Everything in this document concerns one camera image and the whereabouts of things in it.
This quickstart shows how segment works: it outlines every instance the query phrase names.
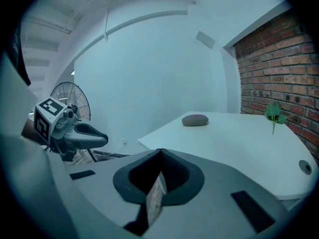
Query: green plant sprig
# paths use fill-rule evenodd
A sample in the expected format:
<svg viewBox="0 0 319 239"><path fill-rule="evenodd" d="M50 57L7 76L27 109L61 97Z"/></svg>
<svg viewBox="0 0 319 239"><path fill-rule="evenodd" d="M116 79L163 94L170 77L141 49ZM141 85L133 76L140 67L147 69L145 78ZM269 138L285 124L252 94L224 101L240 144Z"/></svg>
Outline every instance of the green plant sprig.
<svg viewBox="0 0 319 239"><path fill-rule="evenodd" d="M283 124L289 118L289 116L281 114L281 109L278 103L276 103L275 105L273 105L272 103L267 105L267 108L264 111L264 115L273 123L273 134L275 132L276 123Z"/></svg>

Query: power outlet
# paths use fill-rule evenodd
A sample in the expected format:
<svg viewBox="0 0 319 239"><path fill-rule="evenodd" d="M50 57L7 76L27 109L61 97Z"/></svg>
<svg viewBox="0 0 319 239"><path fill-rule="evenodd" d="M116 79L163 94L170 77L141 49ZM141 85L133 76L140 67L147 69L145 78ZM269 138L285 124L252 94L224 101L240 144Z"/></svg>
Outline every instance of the power outlet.
<svg viewBox="0 0 319 239"><path fill-rule="evenodd" d="M125 138L122 138L122 143L123 143L123 145L128 145L128 141L126 141L126 139Z"/></svg>

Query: black rubber pad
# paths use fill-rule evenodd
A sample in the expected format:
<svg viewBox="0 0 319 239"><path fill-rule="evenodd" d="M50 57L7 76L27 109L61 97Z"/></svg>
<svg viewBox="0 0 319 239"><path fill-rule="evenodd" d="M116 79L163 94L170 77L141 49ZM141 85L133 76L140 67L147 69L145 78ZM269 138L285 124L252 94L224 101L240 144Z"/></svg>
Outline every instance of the black rubber pad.
<svg viewBox="0 0 319 239"><path fill-rule="evenodd" d="M246 191L231 194L257 233L270 227L275 221L252 199Z"/></svg>
<svg viewBox="0 0 319 239"><path fill-rule="evenodd" d="M92 170L87 170L79 173L71 173L70 176L72 180L77 180L93 174L95 174L95 172L93 172Z"/></svg>

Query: fan guard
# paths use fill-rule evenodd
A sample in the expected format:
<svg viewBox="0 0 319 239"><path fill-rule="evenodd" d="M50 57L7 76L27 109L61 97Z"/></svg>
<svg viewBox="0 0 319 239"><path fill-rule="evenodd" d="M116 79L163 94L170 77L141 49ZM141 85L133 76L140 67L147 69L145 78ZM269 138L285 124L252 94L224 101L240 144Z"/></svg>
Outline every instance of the fan guard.
<svg viewBox="0 0 319 239"><path fill-rule="evenodd" d="M80 120L90 120L91 111L85 94L72 82L62 82L51 93L51 97L73 109Z"/></svg>

